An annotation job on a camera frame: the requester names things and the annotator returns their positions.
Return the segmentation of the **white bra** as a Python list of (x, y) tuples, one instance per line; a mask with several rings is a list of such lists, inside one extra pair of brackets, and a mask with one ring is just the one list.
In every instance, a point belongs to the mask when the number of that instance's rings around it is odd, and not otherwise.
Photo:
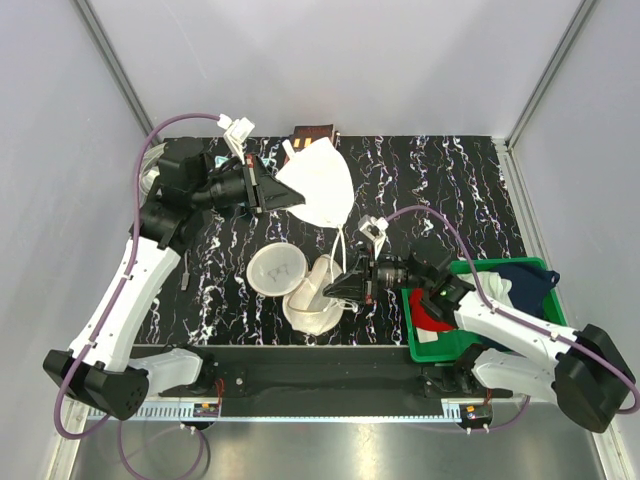
[(299, 220), (320, 228), (336, 230), (330, 259), (341, 245), (341, 268), (346, 270), (344, 226), (355, 203), (352, 177), (342, 154), (328, 137), (313, 141), (296, 152), (289, 140), (283, 141), (288, 162), (276, 179), (304, 197), (304, 203), (287, 207)]

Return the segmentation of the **white mesh laundry bag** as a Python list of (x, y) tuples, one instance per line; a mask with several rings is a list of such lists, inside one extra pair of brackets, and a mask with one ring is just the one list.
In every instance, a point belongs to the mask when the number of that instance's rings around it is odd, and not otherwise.
[(265, 297), (280, 298), (284, 316), (293, 330), (320, 336), (333, 329), (346, 311), (358, 305), (329, 298), (323, 289), (342, 273), (324, 254), (309, 265), (303, 252), (289, 243), (272, 243), (258, 250), (247, 266), (250, 286)]

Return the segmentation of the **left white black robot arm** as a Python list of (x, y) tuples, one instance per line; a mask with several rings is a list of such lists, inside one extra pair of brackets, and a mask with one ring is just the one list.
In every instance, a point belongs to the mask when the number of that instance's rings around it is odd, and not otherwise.
[(241, 206), (260, 214), (305, 201), (253, 157), (215, 167), (196, 138), (160, 146), (150, 172), (151, 187), (99, 307), (67, 349), (50, 351), (43, 362), (63, 395), (118, 420), (131, 418), (149, 396), (177, 387), (203, 396), (215, 386), (215, 358), (197, 347), (131, 356), (154, 298), (203, 227), (205, 212)]

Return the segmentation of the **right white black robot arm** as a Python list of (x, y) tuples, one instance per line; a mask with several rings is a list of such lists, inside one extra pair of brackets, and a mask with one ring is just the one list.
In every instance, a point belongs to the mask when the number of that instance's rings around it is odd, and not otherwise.
[(578, 426), (603, 433), (627, 396), (637, 396), (636, 380), (606, 331), (549, 323), (487, 296), (479, 285), (451, 270), (449, 254), (402, 259), (363, 252), (351, 269), (323, 290), (329, 298), (370, 304), (381, 289), (422, 292), (427, 314), (451, 327), (486, 337), (503, 351), (474, 344), (458, 360), (454, 384), (466, 396), (484, 389), (509, 390), (557, 406)]

